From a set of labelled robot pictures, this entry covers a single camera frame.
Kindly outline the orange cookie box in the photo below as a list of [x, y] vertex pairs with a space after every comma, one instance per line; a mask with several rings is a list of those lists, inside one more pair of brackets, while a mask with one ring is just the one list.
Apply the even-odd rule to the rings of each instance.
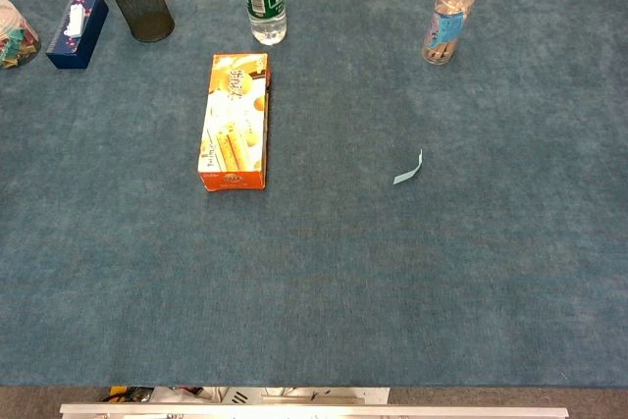
[[213, 56], [197, 172], [208, 191], [266, 186], [269, 55]]

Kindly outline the navy blue tissue box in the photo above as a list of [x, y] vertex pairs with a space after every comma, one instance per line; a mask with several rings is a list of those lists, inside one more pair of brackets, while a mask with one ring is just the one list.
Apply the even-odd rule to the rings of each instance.
[[[69, 38], [64, 34], [64, 30], [68, 24], [70, 6], [76, 3], [81, 3], [85, 9], [84, 29], [81, 37]], [[46, 56], [57, 69], [87, 68], [108, 12], [109, 8], [104, 0], [68, 2], [62, 20], [46, 49]]]

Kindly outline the small blue paper scrap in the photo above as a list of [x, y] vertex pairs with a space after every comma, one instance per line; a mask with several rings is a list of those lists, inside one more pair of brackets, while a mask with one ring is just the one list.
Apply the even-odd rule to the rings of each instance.
[[416, 166], [413, 169], [403, 174], [395, 176], [393, 178], [392, 184], [397, 185], [397, 184], [404, 183], [412, 179], [421, 170], [422, 164], [423, 164], [423, 150], [420, 150], [418, 154]]

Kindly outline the clear jar colourful clips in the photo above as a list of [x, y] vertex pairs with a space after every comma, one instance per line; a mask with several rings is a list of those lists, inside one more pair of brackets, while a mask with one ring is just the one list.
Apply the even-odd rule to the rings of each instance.
[[0, 0], [0, 68], [25, 64], [39, 52], [34, 28], [9, 0]]

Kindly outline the black mesh pen holder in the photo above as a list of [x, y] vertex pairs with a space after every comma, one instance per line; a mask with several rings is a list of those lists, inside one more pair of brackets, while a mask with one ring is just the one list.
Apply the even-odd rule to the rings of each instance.
[[140, 42], [156, 42], [169, 36], [175, 21], [165, 0], [114, 0], [131, 35]]

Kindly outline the aluminium rail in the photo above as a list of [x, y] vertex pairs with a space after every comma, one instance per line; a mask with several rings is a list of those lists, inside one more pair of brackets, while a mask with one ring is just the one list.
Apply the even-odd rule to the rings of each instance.
[[564, 407], [65, 403], [62, 419], [569, 419]]

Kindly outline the blue felt table cloth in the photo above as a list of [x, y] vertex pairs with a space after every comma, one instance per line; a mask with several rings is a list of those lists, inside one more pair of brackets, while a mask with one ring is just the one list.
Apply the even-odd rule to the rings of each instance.
[[0, 385], [628, 388], [628, 0], [476, 0], [444, 66], [433, 2], [286, 1], [262, 190], [196, 168], [244, 0], [0, 70]]

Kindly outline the clear jar wooden sticks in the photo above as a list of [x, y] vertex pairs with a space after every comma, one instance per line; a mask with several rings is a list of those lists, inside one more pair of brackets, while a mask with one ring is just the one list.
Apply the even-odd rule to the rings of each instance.
[[455, 52], [475, 0], [436, 0], [422, 45], [423, 58], [433, 65], [448, 63]]

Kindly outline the white tissue sheet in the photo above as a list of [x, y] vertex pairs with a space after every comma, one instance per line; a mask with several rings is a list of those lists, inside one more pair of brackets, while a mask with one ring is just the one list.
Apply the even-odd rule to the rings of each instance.
[[82, 36], [85, 22], [85, 9], [81, 3], [72, 4], [70, 6], [68, 24], [64, 30], [64, 35], [69, 38], [78, 38]]

